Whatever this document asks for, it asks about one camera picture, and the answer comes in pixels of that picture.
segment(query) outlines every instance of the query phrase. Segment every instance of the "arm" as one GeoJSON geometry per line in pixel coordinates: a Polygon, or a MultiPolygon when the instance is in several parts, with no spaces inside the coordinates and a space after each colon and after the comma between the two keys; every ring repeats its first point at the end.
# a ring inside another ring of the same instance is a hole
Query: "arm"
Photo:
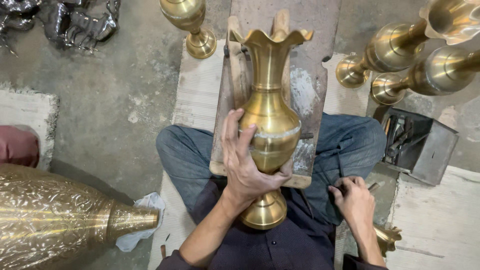
{"type": "Polygon", "coordinates": [[[252,125],[238,136],[238,120],[242,115],[242,109],[232,110],[223,123],[222,148],[227,186],[212,211],[179,249],[181,257],[190,266],[208,266],[237,216],[257,197],[278,189],[292,177],[292,161],[274,175],[258,171],[248,150],[257,127],[252,125]]]}
{"type": "Polygon", "coordinates": [[[350,176],[341,178],[335,186],[328,187],[328,190],[335,196],[335,204],[357,241],[360,258],[368,264],[386,267],[373,227],[375,198],[368,191],[365,181],[361,177],[350,176]]]}

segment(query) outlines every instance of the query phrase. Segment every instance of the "knee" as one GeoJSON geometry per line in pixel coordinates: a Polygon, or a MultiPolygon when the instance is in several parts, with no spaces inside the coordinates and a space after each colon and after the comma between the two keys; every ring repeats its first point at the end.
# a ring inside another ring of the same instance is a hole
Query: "knee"
{"type": "Polygon", "coordinates": [[[179,134],[181,134],[181,129],[176,125],[165,127],[158,133],[155,145],[160,158],[173,149],[174,145],[179,141],[179,134]]]}
{"type": "Polygon", "coordinates": [[[369,149],[370,155],[376,160],[380,159],[385,153],[387,143],[387,137],[382,125],[373,118],[367,118],[360,134],[363,145],[369,149]]]}

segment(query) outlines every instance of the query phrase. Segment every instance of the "white foam mat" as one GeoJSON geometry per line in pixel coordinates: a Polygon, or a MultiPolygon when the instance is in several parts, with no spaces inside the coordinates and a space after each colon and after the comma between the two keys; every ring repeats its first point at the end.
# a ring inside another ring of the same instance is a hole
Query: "white foam mat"
{"type": "MultiPolygon", "coordinates": [[[[217,49],[207,59],[196,59],[188,54],[183,42],[177,104],[173,112],[173,124],[200,128],[213,132],[216,108],[220,92],[225,39],[217,40],[217,49]]],[[[179,249],[196,225],[187,212],[177,189],[163,172],[160,196],[165,201],[165,214],[160,229],[154,233],[148,270],[155,270],[162,261],[160,247],[165,245],[170,256],[179,249]]]]}
{"type": "Polygon", "coordinates": [[[328,70],[324,112],[328,114],[365,116],[367,114],[372,76],[359,88],[350,89],[343,87],[336,79],[335,69],[338,62],[347,56],[346,54],[334,53],[330,61],[323,63],[324,68],[328,70]]]}

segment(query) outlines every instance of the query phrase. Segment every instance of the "dark shirt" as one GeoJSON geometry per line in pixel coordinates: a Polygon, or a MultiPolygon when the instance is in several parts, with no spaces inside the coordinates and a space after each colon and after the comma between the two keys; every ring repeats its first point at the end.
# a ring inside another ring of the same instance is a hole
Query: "dark shirt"
{"type": "MultiPolygon", "coordinates": [[[[333,225],[314,211],[311,218],[300,194],[294,189],[282,188],[287,201],[287,218],[277,227],[260,231],[235,222],[225,235],[208,269],[259,269],[259,270],[333,270],[334,246],[329,235],[333,225]]],[[[210,181],[191,212],[198,224],[218,201],[220,192],[210,181]]],[[[178,250],[163,259],[157,270],[198,269],[190,266],[178,250]]],[[[360,258],[345,255],[344,270],[385,270],[363,262],[360,258]]]]}

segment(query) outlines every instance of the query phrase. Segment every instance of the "forearm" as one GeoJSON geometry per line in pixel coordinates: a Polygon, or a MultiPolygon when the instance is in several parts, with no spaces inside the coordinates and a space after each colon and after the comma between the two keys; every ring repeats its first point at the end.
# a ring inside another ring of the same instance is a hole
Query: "forearm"
{"type": "Polygon", "coordinates": [[[225,189],[212,211],[181,245],[182,258],[192,266],[208,266],[233,221],[247,206],[232,201],[225,189]]]}
{"type": "Polygon", "coordinates": [[[362,230],[353,229],[352,234],[357,242],[360,258],[369,264],[386,267],[373,226],[362,230]]]}

